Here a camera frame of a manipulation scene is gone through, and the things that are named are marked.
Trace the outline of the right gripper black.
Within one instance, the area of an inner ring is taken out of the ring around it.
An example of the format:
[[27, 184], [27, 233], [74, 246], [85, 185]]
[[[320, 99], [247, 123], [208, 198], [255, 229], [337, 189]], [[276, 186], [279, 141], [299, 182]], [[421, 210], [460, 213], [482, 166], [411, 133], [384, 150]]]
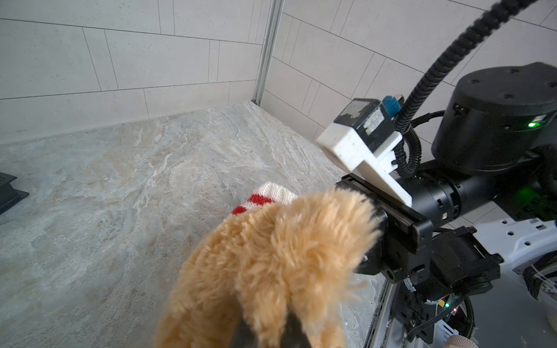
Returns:
[[416, 177], [399, 178], [397, 183], [410, 192], [412, 206], [355, 174], [337, 182], [339, 188], [360, 192], [373, 201], [383, 232], [357, 273], [380, 273], [392, 284], [409, 279], [425, 300], [490, 291], [493, 281], [500, 278], [502, 260], [480, 246], [473, 236], [476, 230], [434, 233], [494, 200], [498, 194], [495, 178], [462, 175], [429, 161]]

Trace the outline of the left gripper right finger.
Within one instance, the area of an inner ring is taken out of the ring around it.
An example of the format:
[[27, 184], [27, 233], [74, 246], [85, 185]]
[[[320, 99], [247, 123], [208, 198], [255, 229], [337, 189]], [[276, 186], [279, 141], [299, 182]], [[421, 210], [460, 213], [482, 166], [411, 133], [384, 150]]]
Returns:
[[294, 313], [289, 313], [281, 337], [281, 348], [311, 348], [302, 323]]

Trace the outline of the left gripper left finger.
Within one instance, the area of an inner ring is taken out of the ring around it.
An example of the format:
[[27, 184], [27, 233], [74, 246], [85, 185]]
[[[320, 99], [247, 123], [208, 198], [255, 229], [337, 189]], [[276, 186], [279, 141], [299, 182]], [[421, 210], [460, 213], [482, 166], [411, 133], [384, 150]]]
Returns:
[[258, 340], [249, 325], [241, 319], [234, 331], [229, 348], [258, 348]]

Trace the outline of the brown teddy bear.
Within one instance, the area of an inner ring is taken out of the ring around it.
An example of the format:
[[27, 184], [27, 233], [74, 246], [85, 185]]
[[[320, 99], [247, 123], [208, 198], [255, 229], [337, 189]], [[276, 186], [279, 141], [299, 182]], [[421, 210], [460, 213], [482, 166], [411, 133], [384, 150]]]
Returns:
[[373, 202], [334, 188], [230, 215], [182, 265], [156, 347], [227, 347], [244, 320], [279, 347], [294, 314], [312, 347], [344, 347], [341, 304], [381, 238]]

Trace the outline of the red white striped sweater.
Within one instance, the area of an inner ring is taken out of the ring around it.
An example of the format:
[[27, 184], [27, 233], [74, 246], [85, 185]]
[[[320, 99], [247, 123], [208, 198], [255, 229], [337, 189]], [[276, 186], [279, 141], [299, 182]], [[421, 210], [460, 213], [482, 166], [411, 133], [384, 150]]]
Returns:
[[297, 195], [288, 190], [288, 188], [268, 182], [253, 191], [245, 203], [237, 206], [232, 211], [232, 215], [239, 215], [270, 203], [289, 204], [296, 198]]

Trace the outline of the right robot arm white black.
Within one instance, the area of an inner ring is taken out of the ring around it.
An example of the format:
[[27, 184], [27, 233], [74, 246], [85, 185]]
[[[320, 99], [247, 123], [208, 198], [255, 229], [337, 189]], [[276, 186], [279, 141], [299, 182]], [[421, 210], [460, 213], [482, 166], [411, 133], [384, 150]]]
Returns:
[[505, 271], [554, 251], [556, 68], [535, 62], [478, 70], [458, 82], [433, 160], [399, 184], [405, 207], [369, 179], [346, 188], [379, 206], [384, 236], [358, 272], [409, 280], [425, 300], [491, 290]]

